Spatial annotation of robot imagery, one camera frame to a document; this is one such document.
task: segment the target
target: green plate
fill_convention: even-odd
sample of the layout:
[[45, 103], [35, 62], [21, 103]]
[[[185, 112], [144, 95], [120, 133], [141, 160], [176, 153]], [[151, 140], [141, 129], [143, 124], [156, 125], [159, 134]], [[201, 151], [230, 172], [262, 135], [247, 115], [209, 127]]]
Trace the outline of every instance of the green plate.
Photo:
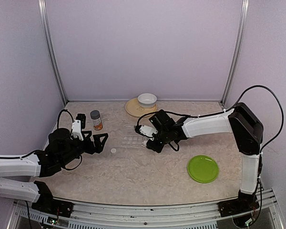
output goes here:
[[198, 155], [189, 161], [187, 164], [187, 171], [195, 181], [200, 183], [210, 183], [216, 180], [219, 168], [212, 158], [204, 155]]

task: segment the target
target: small white round object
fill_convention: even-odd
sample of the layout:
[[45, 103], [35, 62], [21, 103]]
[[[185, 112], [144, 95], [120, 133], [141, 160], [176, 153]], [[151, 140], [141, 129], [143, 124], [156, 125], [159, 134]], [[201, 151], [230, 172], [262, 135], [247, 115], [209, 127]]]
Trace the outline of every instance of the small white round object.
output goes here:
[[138, 101], [141, 107], [151, 108], [155, 106], [157, 102], [157, 96], [150, 93], [144, 93], [138, 96]]
[[115, 154], [115, 153], [116, 153], [116, 148], [112, 148], [112, 149], [110, 150], [110, 152], [111, 152], [112, 154]]

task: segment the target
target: marble tabletop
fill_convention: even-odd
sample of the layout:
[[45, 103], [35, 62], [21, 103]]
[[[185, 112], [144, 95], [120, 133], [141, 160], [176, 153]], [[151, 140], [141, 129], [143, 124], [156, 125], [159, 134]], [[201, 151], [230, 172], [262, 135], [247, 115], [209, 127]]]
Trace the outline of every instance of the marble tabletop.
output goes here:
[[[103, 129], [94, 130], [93, 134], [108, 133], [109, 138], [102, 153], [83, 154], [82, 164], [77, 169], [38, 178], [48, 185], [55, 197], [115, 205], [173, 205], [237, 196], [241, 183], [241, 154], [232, 134], [204, 135], [181, 141], [179, 152], [169, 146], [160, 154], [142, 146], [127, 147], [123, 145], [126, 130], [136, 124], [137, 118], [127, 114], [125, 104], [67, 104], [66, 109], [74, 117], [78, 113], [86, 114], [84, 130], [93, 130], [90, 111], [99, 110]], [[191, 115], [221, 110], [218, 103], [211, 102], [159, 101], [157, 104], [158, 109]], [[151, 125], [146, 118], [142, 124]], [[61, 116], [60, 127], [71, 128], [71, 119], [65, 113]], [[112, 148], [117, 149], [115, 154], [110, 152]], [[207, 155], [217, 162], [219, 175], [214, 182], [201, 184], [189, 176], [187, 163], [196, 155]], [[74, 160], [67, 167], [78, 163], [79, 160]]]

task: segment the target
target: plate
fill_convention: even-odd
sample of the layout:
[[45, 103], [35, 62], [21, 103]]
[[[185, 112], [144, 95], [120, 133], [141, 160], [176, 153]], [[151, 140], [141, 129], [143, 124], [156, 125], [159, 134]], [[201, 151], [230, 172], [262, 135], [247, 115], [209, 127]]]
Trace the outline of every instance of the plate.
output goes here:
[[189, 161], [187, 164], [187, 171], [195, 181], [210, 183], [216, 180], [219, 168], [212, 158], [205, 155], [198, 155]]
[[157, 111], [157, 108], [158, 108], [157, 104], [151, 108], [141, 107], [141, 105], [139, 104], [138, 98], [129, 100], [125, 106], [127, 113], [137, 118], [141, 117], [144, 114], [155, 112]]

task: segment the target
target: white wall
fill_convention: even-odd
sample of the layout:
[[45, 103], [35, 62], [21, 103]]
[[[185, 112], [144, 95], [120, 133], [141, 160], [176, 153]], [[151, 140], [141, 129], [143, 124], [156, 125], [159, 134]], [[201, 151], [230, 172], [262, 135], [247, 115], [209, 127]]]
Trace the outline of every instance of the white wall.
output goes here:
[[55, 0], [47, 12], [69, 100], [216, 100], [242, 0]]
[[[286, 118], [286, 0], [250, 1], [242, 51], [227, 107], [254, 84], [270, 87]], [[270, 93], [254, 89], [244, 100], [265, 127], [264, 141], [279, 129], [279, 108]], [[262, 180], [272, 187], [286, 221], [286, 121], [282, 134], [266, 147]]]
[[[40, 149], [61, 109], [38, 1], [0, 1], [0, 154]], [[0, 199], [0, 228], [12, 203]]]

